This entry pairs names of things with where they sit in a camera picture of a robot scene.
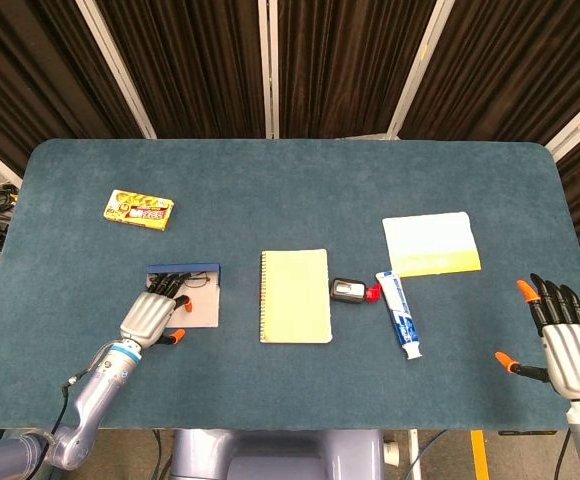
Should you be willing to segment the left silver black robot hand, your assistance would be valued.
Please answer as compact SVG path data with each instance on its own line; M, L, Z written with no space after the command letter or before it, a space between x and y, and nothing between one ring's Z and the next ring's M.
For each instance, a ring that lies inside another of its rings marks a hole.
M191 273L161 273L149 277L145 290L121 323L121 337L134 341L142 349L155 344L180 343L186 335L185 329L168 327L167 324L180 308L188 312L192 310L190 297L178 294L191 276Z

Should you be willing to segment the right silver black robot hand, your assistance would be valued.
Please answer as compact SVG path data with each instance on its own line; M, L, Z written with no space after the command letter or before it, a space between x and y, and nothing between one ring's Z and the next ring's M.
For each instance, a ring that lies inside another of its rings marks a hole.
M573 289L532 273L516 282L533 319L546 358L530 366L497 352L495 359L510 374L550 384L569 401L580 401L580 298Z

